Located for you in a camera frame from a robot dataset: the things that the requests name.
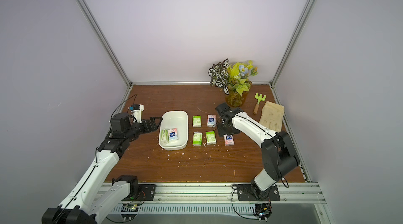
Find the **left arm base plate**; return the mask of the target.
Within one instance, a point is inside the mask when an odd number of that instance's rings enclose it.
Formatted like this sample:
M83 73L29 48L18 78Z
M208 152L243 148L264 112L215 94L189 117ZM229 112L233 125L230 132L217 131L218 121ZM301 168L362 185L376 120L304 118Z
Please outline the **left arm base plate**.
M140 184L137 195L129 196L123 201L152 202L156 192L156 184Z

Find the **green edge tissue pack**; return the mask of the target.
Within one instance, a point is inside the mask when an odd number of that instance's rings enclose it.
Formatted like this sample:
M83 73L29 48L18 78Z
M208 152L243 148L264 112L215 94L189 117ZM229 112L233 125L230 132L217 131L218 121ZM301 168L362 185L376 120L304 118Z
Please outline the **green edge tissue pack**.
M168 144L169 143L169 134L168 134L167 129L163 129L161 131L160 141L161 141L162 144Z

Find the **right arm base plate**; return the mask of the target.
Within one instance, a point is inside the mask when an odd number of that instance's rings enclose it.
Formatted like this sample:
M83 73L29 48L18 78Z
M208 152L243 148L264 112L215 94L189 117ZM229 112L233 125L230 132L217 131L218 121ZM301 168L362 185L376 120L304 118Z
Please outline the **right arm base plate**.
M279 202L281 200L277 185L272 185L266 190L260 190L252 184L234 184L238 200L241 202L261 201Z

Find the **pink barcode tissue pack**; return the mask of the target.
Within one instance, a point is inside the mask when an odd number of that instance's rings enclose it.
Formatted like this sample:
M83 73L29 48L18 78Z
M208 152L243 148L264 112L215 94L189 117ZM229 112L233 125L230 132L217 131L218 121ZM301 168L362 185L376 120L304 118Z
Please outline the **pink barcode tissue pack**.
M225 146L234 145L234 138L232 135L224 135Z

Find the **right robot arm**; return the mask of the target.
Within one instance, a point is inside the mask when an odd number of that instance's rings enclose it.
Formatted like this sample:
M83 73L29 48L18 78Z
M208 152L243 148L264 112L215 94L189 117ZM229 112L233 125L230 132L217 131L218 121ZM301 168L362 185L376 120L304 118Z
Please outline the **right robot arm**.
M242 132L261 148L263 169L251 182L255 194L267 191L300 165L300 158L287 132L271 130L240 108L231 108L226 103L218 105L216 112L220 119L217 125L220 137Z

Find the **white tissue pack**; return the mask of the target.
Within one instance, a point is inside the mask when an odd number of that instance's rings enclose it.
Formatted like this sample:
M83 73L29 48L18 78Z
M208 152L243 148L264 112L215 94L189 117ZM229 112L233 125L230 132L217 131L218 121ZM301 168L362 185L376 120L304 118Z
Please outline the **white tissue pack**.
M216 144L216 135L214 131L206 132L206 143L207 145L215 145Z

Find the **blue tempo tissue pack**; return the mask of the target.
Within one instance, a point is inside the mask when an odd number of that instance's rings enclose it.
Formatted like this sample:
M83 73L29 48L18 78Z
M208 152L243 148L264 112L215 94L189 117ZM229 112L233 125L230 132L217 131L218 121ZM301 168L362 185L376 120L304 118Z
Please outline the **blue tempo tissue pack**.
M169 134L169 142L174 142L178 140L178 131L177 128L168 129Z

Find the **blue pocket tissue pack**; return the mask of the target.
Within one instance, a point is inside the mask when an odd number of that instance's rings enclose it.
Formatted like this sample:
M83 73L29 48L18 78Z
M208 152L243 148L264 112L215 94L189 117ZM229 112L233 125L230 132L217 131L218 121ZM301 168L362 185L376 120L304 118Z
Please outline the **blue pocket tissue pack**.
M216 116L215 115L208 115L207 116L207 126L213 127L216 125Z

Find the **green pocket tissue pack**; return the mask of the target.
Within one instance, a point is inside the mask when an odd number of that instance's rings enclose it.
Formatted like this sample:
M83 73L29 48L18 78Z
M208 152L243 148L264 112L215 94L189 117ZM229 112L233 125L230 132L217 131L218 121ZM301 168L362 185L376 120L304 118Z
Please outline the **green pocket tissue pack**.
M200 128L202 126L201 116L193 116L192 124L194 128Z

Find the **white plastic storage box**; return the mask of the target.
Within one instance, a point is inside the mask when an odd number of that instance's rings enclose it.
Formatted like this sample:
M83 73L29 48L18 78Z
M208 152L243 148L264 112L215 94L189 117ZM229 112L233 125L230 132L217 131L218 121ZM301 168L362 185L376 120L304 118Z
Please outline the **white plastic storage box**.
M188 114L169 111L163 114L158 143L167 151L184 149L188 142Z

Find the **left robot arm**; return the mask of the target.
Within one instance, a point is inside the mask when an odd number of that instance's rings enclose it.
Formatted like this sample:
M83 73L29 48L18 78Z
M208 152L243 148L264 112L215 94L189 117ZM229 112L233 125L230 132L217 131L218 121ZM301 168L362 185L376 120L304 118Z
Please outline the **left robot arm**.
M140 197L138 178L121 175L98 200L95 197L111 170L123 157L130 143L142 134L158 130L162 117L143 120L141 113L118 113L110 119L110 129L96 148L94 160L68 196L42 216L43 224L100 224L122 200Z

